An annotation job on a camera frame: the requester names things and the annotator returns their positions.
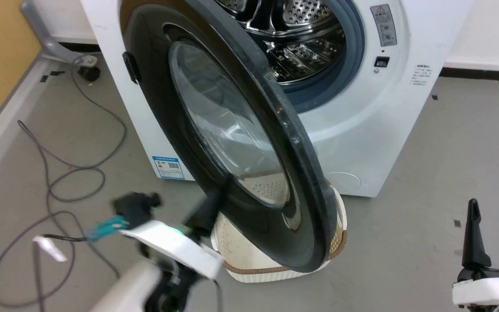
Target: teal connector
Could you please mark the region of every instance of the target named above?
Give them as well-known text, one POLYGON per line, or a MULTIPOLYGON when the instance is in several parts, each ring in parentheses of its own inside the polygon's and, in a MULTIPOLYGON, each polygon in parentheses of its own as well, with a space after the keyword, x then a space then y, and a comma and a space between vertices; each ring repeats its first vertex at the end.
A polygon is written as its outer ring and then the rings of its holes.
POLYGON ((116 217, 98 224, 97 227, 87 235, 87 237, 89 237, 91 241, 97 241, 102 237, 113 234, 120 229, 126 229, 127 227, 128 223, 124 220, 123 216, 117 215, 116 217))

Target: black baseboard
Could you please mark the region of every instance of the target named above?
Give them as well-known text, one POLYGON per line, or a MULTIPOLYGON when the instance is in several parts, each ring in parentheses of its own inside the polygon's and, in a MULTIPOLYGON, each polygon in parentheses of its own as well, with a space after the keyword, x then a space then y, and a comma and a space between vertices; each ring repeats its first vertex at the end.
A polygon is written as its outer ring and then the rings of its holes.
POLYGON ((461 68, 444 67, 440 72, 440 77, 499 81, 499 71, 482 71, 479 69, 461 69, 461 68))
POLYGON ((61 43, 63 47, 75 52, 83 52, 83 53, 101 52, 101 49, 97 44, 70 43, 70 42, 59 42, 59 43, 61 43))

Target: coiled cable on floor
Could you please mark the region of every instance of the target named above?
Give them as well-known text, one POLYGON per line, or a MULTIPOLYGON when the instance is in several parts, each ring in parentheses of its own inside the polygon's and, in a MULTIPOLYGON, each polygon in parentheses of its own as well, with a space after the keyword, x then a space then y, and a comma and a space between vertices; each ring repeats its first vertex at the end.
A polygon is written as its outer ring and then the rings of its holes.
MULTIPOLYGON (((24 231, 22 231, 19 235, 17 235, 13 239, 13 241, 8 245, 8 247, 6 247, 3 250, 3 252, 1 253, 1 255, 0 255, 0 265, 1 265, 1 262, 3 261, 3 259, 5 258, 5 256, 7 255, 8 251, 22 237, 24 237, 28 232, 30 232, 32 229, 34 229, 37 225, 39 225, 40 223, 43 223, 43 222, 45 222, 47 220, 51 220, 53 222, 53 224, 57 227, 57 229, 62 233, 62 235, 63 235, 62 237, 65 240, 69 241, 69 243, 71 244, 71 260, 69 261, 69 267, 67 269, 65 277, 52 290, 49 290, 45 294, 42 293, 42 291, 41 291, 42 287, 41 287, 41 284, 39 284, 39 283, 41 283, 41 281, 40 281, 41 278, 40 278, 39 274, 36 274, 36 276, 35 276, 35 278, 36 278, 36 290, 38 291, 37 298, 32 299, 32 300, 24 300, 24 302, 19 302, 19 303, 5 302, 5 301, 3 301, 3 300, 0 299, 0 306, 5 307, 5 308, 24 308, 26 306, 32 306, 32 305, 38 303, 40 305, 40 310, 43 311, 43 301, 46 300, 47 298, 49 298, 50 296, 54 295, 67 282, 67 280, 71 276, 71 272, 72 272, 72 270, 73 270, 73 268, 75 266, 75 259, 76 259, 76 250, 75 250, 75 245, 74 245, 75 241, 73 241, 74 237, 71 237, 71 235, 68 234, 68 232, 63 228, 63 226, 61 225, 61 223, 59 223, 59 221, 57 220, 56 217, 58 215, 69 215, 69 216, 71 216, 73 218, 73 220, 75 221, 75 224, 76 224, 77 228, 79 229, 82 237, 86 237, 86 234, 85 234, 85 232, 84 232, 84 230, 83 230, 83 228, 82 228, 82 226, 81 226, 80 222, 78 221, 78 218, 76 217, 75 214, 73 214, 70 211, 65 211, 65 210, 53 212, 51 210, 50 198, 54 198, 55 200, 60 201, 60 202, 64 202, 64 203, 72 203, 72 202, 75 202, 75 201, 77 202, 77 201, 80 201, 80 200, 83 200, 83 199, 87 199, 87 198, 89 198, 89 197, 97 194, 97 192, 99 192, 103 188, 103 186, 105 185, 105 173, 100 168, 98 168, 98 167, 101 166, 107 160, 109 160, 109 158, 113 157, 117 153, 117 151, 119 150, 119 148, 121 148, 121 146, 123 145, 124 141, 126 140, 127 129, 126 129, 126 124, 124 123, 124 121, 119 116, 117 116, 115 113, 113 113, 109 109, 107 109, 107 108, 99 105, 96 101, 94 101, 89 96, 87 96, 85 94, 85 92, 81 89, 80 85, 78 85, 78 82, 75 79, 75 66, 77 65, 77 62, 79 61, 79 59, 81 59, 82 57, 83 57, 83 55, 81 57, 78 57, 77 59, 75 59, 75 61, 73 61, 73 63, 71 64, 71 77, 72 77, 73 83, 75 84, 75 87, 78 89, 78 91, 81 93, 81 95, 85 99, 87 99, 91 104, 95 105, 97 108, 100 108, 101 110, 103 110, 107 114, 111 115, 114 119, 116 119, 117 122, 123 128, 123 134, 122 134, 122 136, 121 136, 121 138, 120 138, 117 146, 109 154, 107 154, 107 156, 105 156, 102 160, 100 160, 99 162, 96 162, 93 165, 89 165, 89 166, 78 166, 78 165, 75 165, 75 164, 71 164, 70 162, 66 162, 65 160, 62 160, 61 158, 59 158, 59 156, 57 156, 54 153, 52 153, 49 150, 47 150, 47 148, 45 148, 37 140, 36 136, 30 131, 30 129, 28 129, 28 127, 21 120, 19 120, 17 122, 18 126, 21 128, 21 130, 30 138, 30 140, 32 140, 32 142, 36 146, 36 148, 37 148, 37 150, 38 150, 38 152, 39 152, 39 154, 40 154, 40 156, 42 158, 42 162, 43 162, 43 165, 44 165, 44 172, 45 172, 45 185, 46 185, 46 188, 47 188, 47 192, 45 194, 45 208, 47 210, 47 215, 45 217, 37 220, 36 222, 32 223, 29 227, 27 227, 26 229, 24 229, 24 231), (52 158, 54 158, 58 162, 61 162, 62 164, 65 164, 65 165, 67 165, 67 166, 69 166, 69 167, 71 167, 73 169, 70 170, 69 172, 66 172, 66 173, 58 176, 55 180, 51 181, 49 179, 49 166, 48 166, 46 154, 49 155, 49 156, 51 156, 52 158), (94 191, 92 191, 92 192, 90 192, 88 194, 85 194, 85 195, 82 195, 82 196, 79 196, 79 197, 73 197, 73 198, 64 198, 64 197, 60 197, 60 196, 55 195, 55 193, 53 192, 53 188, 55 187, 55 185, 57 185, 59 182, 61 182, 64 178, 67 178, 67 176, 70 176, 71 174, 73 174, 75 172, 81 172, 81 171, 84 171, 84 170, 92 170, 92 171, 98 172, 101 175, 101 184, 99 186, 97 186, 97 188, 94 191)), ((103 256, 91 244, 90 241, 86 241, 86 243, 89 246, 89 248, 93 251, 93 253, 95 253, 97 255, 97 257, 99 257, 99 259, 101 259, 101 261, 103 261, 103 263, 105 263, 111 269, 111 271, 113 271, 113 274, 115 274, 115 276, 118 279, 120 277, 119 276, 119 271, 115 268, 115 266, 113 266, 113 264, 111 264, 111 262, 109 262, 109 260, 107 260, 107 258, 105 256, 103 256)), ((39 257, 39 250, 37 249, 37 247, 34 248, 34 259, 33 260, 34 260, 34 266, 37 266, 39 268, 39 262, 38 262, 39 259, 37 259, 36 257, 39 257)))

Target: white wall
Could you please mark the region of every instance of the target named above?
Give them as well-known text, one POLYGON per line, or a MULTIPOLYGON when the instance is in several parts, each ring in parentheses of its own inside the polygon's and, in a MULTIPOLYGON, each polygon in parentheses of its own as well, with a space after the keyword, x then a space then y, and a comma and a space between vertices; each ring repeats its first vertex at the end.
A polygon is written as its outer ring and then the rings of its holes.
MULTIPOLYGON (((36 6, 58 41, 97 43, 80 0, 36 0, 36 6)), ((475 1, 446 66, 499 71, 499 0, 475 1)))

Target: white cable tag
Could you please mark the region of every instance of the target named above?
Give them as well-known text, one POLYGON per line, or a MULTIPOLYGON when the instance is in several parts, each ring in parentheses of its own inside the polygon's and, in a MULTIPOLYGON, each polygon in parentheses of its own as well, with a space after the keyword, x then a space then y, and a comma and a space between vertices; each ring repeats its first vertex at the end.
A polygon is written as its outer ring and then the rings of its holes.
POLYGON ((50 240, 47 237, 42 237, 42 236, 36 236, 32 241, 35 241, 38 243, 40 248, 45 250, 45 252, 49 253, 53 257, 53 259, 59 261, 59 262, 65 262, 67 261, 67 257, 63 255, 63 253, 55 246, 52 240, 50 240))

